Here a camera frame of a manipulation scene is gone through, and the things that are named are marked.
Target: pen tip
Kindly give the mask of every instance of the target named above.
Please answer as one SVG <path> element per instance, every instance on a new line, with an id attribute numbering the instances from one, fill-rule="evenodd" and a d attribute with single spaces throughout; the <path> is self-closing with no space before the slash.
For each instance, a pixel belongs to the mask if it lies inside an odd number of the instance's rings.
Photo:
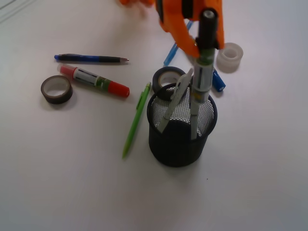
<path id="1" fill-rule="evenodd" d="M 121 61 L 121 62 L 128 62 L 128 61 L 129 61 L 129 59 L 126 59 L 126 58 L 120 58 L 120 61 Z"/>

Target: white table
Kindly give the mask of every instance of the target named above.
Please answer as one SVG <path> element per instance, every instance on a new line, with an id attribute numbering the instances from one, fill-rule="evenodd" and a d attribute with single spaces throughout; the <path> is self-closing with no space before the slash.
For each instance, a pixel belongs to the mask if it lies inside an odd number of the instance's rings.
<path id="1" fill-rule="evenodd" d="M 225 0 L 225 37 L 244 50 L 211 94 L 218 122 L 201 158 L 161 165 L 146 113 L 122 149 L 146 83 L 173 45 L 154 8 L 117 0 L 37 0 L 0 24 L 0 230 L 304 231 L 308 229 L 306 0 Z M 197 24 L 192 34 L 196 34 Z M 60 53 L 129 65 L 78 65 L 130 87 L 127 100 L 73 84 L 48 104 Z M 178 51 L 171 65 L 188 71 Z"/>

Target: brown tape roll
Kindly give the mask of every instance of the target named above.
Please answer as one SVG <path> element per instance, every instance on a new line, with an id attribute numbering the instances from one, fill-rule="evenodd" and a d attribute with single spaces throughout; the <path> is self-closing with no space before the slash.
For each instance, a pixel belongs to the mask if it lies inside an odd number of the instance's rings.
<path id="1" fill-rule="evenodd" d="M 71 83 L 64 76 L 49 77 L 42 83 L 40 90 L 46 101 L 52 104 L 64 103 L 73 95 Z"/>

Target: pen holder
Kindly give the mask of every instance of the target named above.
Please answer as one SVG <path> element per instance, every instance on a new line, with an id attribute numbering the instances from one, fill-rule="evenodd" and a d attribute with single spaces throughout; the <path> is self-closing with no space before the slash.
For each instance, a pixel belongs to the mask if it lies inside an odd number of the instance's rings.
<path id="1" fill-rule="evenodd" d="M 175 83 L 162 87 L 160 91 L 174 90 Z M 164 165 L 183 167 L 195 162 L 201 155 L 208 135 L 217 122 L 217 108 L 211 96 L 201 104 L 198 115 L 198 136 L 191 140 L 190 88 L 174 110 L 163 133 L 157 126 L 164 116 L 170 101 L 160 99 L 157 92 L 152 96 L 147 108 L 150 124 L 149 145 L 155 158 Z"/>

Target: blue pen cap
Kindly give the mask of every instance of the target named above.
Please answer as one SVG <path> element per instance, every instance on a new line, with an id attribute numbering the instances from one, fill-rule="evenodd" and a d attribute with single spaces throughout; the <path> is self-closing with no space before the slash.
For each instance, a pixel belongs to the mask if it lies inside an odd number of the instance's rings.
<path id="1" fill-rule="evenodd" d="M 215 69 L 213 71 L 213 82 L 212 82 L 212 84 L 213 84 L 213 87 L 218 92 L 222 92 L 226 87 L 226 84 L 222 81 L 222 79 L 220 78 L 219 74 L 217 73 L 217 71 Z"/>

